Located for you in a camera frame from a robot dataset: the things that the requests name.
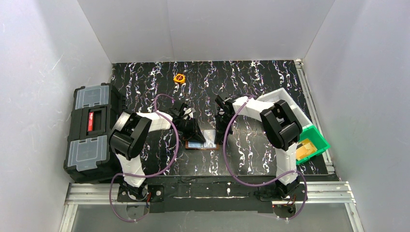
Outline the pale card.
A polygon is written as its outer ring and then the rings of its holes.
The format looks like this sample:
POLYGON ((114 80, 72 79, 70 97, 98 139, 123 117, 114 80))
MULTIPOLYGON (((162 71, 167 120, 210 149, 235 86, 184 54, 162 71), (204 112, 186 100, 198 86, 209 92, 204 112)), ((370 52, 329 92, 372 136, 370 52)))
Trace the pale card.
POLYGON ((214 143, 215 134, 216 134, 215 130, 204 130, 203 131, 203 136, 206 139, 206 142, 205 142, 206 147, 215 146, 215 143, 214 143))

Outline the gold card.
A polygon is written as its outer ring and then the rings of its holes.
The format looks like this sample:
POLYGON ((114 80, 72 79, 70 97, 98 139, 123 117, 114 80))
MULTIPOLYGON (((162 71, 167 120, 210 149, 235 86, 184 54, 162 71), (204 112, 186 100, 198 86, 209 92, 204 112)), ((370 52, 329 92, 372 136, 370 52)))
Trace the gold card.
POLYGON ((296 160, 300 161, 317 152, 317 147, 310 139, 300 141, 296 148, 296 160))

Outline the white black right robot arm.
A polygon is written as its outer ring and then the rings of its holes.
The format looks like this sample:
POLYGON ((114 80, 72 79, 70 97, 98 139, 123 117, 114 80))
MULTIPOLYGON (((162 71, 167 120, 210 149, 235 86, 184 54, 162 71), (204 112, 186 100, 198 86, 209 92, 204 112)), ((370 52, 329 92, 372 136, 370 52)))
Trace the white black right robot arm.
POLYGON ((293 194, 299 185, 296 150, 303 128, 289 104, 285 100, 263 102, 254 96, 223 94, 218 95, 215 101, 219 111, 215 115, 214 142, 222 145, 224 159, 227 160, 227 138, 233 132, 232 124, 237 116, 260 121, 268 141, 276 151, 277 174, 276 178, 257 186, 275 184, 275 190, 281 197, 293 194))

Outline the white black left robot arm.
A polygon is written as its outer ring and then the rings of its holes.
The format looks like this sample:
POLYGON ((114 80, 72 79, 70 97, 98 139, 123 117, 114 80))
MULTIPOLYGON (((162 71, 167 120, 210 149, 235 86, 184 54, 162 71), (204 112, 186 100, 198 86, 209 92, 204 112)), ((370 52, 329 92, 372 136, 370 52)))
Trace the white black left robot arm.
POLYGON ((109 147, 120 161, 128 185, 139 188, 146 179, 140 153, 150 132, 176 129, 182 134, 183 141, 205 142, 193 113, 191 107, 180 101, 175 101, 164 112, 122 112, 110 132, 109 147))

